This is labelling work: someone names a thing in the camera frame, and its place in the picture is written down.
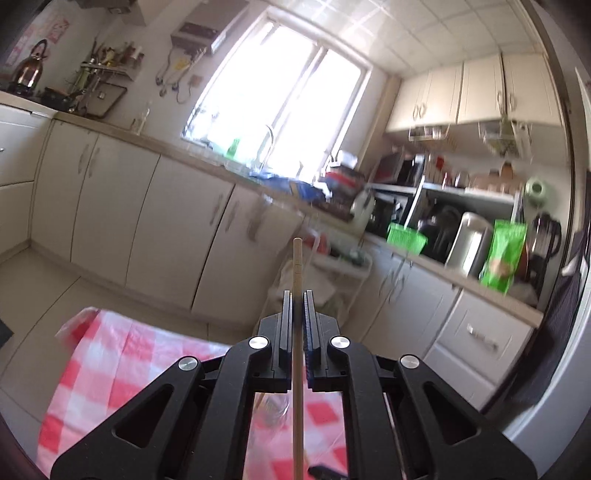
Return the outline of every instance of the dark towel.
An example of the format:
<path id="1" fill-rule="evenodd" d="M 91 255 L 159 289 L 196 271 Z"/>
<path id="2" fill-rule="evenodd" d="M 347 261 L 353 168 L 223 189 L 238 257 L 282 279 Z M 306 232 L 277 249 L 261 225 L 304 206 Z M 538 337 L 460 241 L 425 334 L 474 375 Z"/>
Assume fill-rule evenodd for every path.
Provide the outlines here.
<path id="1" fill-rule="evenodd" d="M 8 328 L 2 320 L 0 320 L 0 348 L 4 346 L 4 344 L 12 335 L 12 330 Z"/>

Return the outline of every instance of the ceiling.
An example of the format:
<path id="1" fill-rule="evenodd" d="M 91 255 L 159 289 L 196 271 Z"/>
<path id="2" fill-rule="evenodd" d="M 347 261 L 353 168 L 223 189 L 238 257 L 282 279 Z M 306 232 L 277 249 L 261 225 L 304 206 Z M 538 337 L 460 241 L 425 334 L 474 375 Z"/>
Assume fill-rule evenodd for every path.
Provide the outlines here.
<path id="1" fill-rule="evenodd" d="M 542 51 L 519 0 L 268 0 L 408 77 L 496 51 Z"/>

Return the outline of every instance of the table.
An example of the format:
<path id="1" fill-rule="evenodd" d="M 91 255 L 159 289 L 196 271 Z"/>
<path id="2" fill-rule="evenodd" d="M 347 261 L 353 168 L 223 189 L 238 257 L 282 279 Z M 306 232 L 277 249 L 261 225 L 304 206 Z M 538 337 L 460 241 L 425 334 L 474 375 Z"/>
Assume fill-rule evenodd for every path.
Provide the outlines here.
<path id="1" fill-rule="evenodd" d="M 123 406 L 182 356 L 205 361 L 228 345 L 145 325 L 93 307 L 56 334 L 72 351 L 41 425 L 37 466 L 49 476 L 57 457 Z M 244 478 L 290 480 L 290 394 L 266 394 L 253 414 Z M 304 392 L 304 447 L 309 465 L 347 472 L 339 393 Z"/>

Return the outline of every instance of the silver appliance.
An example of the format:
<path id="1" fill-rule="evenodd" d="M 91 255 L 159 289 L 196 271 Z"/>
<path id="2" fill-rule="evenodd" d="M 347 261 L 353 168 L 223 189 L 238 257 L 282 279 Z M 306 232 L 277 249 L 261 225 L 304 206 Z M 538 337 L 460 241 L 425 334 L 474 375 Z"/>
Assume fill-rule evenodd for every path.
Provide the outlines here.
<path id="1" fill-rule="evenodd" d="M 445 266 L 466 277 L 478 277 L 488 257 L 493 226 L 481 216 L 466 212 Z"/>
<path id="2" fill-rule="evenodd" d="M 206 53 L 213 55 L 247 9 L 246 0 L 201 2 L 170 35 L 173 46 L 189 55 L 205 47 Z"/>

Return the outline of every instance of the tiled floor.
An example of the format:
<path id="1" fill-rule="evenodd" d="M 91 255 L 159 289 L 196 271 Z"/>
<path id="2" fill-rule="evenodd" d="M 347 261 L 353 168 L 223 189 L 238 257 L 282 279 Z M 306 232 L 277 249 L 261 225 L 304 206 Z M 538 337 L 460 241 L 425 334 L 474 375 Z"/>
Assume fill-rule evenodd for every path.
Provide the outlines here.
<path id="1" fill-rule="evenodd" d="M 30 248 L 10 258 L 0 264 L 0 319 L 14 332 L 0 348 L 0 411 L 32 459 L 41 422 L 69 358 L 54 335 L 88 306 L 230 345 L 248 335 L 159 312 L 79 278 Z"/>

